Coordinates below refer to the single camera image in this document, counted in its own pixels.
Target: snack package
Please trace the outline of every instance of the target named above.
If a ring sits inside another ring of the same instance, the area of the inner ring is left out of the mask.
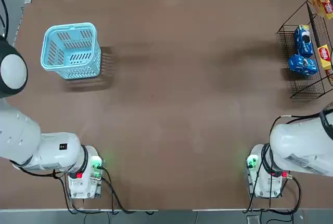
[[[322,68],[325,70],[326,75],[333,74],[331,66],[331,56],[327,44],[318,48],[319,56],[321,57]],[[328,77],[329,82],[333,85],[333,76]]]
[[[316,62],[310,58],[294,54],[289,60],[289,69],[298,73],[302,73],[306,76],[311,76],[318,72]]]
[[[299,55],[304,57],[311,57],[313,55],[313,47],[308,25],[298,25],[295,30],[295,41]]]
[[[310,0],[317,13],[326,19],[333,18],[333,8],[330,0]]]

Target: yellow snack box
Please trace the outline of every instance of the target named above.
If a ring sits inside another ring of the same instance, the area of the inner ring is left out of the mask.
[[[329,54],[328,46],[325,44],[318,48],[319,56],[321,57],[322,67],[325,70],[331,69],[331,56]]]
[[[333,8],[330,0],[310,0],[317,13],[326,19],[333,18]]]

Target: red label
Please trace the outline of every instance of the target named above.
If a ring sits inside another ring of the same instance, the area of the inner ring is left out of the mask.
[[[319,48],[319,54],[323,60],[330,61],[329,52],[326,48],[324,47]]]
[[[331,3],[322,3],[322,4],[327,14],[331,14],[333,12]]]

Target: blue plastic basket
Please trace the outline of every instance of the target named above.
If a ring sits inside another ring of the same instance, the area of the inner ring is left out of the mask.
[[[101,51],[92,23],[52,26],[44,35],[41,64],[65,79],[95,77]]]

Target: label sticker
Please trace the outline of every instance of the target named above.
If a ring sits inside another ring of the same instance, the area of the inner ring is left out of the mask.
[[[310,164],[310,161],[304,158],[297,157],[294,153],[289,155],[285,158],[285,160],[294,163],[297,166],[304,168],[305,170],[309,171],[310,173],[316,173],[318,175],[325,175],[328,173],[327,170],[324,170],[318,166]]]

